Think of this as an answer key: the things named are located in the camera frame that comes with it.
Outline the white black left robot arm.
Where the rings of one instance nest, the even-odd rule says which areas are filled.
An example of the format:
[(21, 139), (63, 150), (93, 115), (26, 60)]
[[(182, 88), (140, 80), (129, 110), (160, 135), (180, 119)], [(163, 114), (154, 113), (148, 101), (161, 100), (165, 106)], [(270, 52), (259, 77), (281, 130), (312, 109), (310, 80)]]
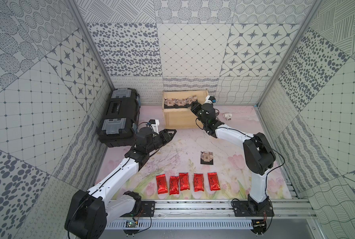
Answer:
[(121, 216), (134, 218), (146, 213), (139, 193), (126, 191), (119, 199), (112, 198), (158, 150), (173, 140), (176, 133), (175, 129), (155, 132), (152, 127), (141, 128), (134, 145), (108, 176), (87, 191), (78, 190), (73, 195), (65, 222), (67, 234), (80, 239), (97, 239), (108, 222)]

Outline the floral tea bag one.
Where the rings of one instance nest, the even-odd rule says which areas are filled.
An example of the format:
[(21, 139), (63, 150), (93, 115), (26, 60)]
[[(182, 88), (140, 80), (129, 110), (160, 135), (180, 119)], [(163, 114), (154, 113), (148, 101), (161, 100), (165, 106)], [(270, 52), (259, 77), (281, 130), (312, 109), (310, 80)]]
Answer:
[(175, 99), (165, 98), (163, 101), (163, 106), (165, 109), (175, 109)]

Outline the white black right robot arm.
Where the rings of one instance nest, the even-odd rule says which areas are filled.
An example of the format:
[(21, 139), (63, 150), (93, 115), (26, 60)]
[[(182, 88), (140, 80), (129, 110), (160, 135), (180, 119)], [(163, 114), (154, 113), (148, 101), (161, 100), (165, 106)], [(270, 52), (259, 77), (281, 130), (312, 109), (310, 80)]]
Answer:
[(193, 102), (191, 111), (203, 124), (203, 130), (209, 136), (226, 140), (243, 148), (246, 165), (252, 172), (248, 209), (255, 215), (263, 208), (270, 207), (267, 186), (268, 175), (275, 170), (275, 150), (270, 146), (263, 133), (246, 134), (218, 120), (216, 109), (213, 106), (214, 102), (214, 99), (209, 99), (204, 104)]

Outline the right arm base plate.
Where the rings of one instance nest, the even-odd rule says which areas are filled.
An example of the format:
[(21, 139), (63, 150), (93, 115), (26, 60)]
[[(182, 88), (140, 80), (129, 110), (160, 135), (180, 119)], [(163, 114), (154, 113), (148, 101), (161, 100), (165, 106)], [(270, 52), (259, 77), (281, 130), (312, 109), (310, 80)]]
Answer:
[(269, 199), (262, 203), (255, 201), (240, 201), (233, 199), (231, 201), (235, 217), (273, 217), (275, 215), (273, 206)]

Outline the floral tea bag four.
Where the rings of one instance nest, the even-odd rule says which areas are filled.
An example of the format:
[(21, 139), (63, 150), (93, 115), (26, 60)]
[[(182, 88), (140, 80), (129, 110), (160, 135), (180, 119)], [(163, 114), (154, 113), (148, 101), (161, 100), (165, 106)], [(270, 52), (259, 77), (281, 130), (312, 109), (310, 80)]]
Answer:
[(202, 151), (200, 154), (200, 164), (213, 165), (214, 155), (213, 152)]

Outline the floral tea bag three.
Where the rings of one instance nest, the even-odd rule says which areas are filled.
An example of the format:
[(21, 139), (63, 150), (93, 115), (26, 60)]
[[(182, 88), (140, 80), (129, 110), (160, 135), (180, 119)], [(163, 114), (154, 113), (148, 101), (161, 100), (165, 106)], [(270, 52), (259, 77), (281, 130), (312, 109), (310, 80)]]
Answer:
[(196, 95), (190, 96), (190, 97), (186, 98), (186, 100), (185, 100), (185, 106), (186, 106), (187, 108), (189, 108), (189, 107), (192, 106), (192, 103), (194, 103), (194, 102), (198, 102), (198, 99), (197, 99), (197, 96), (196, 96)]

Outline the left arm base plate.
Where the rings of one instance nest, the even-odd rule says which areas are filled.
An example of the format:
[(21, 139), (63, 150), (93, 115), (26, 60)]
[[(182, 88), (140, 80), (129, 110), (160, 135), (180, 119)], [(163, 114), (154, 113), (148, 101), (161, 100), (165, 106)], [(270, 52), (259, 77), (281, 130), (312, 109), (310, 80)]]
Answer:
[(131, 217), (131, 218), (140, 218), (140, 217), (153, 217), (155, 214), (155, 201), (141, 201), (135, 203), (134, 210), (123, 214), (121, 217)]

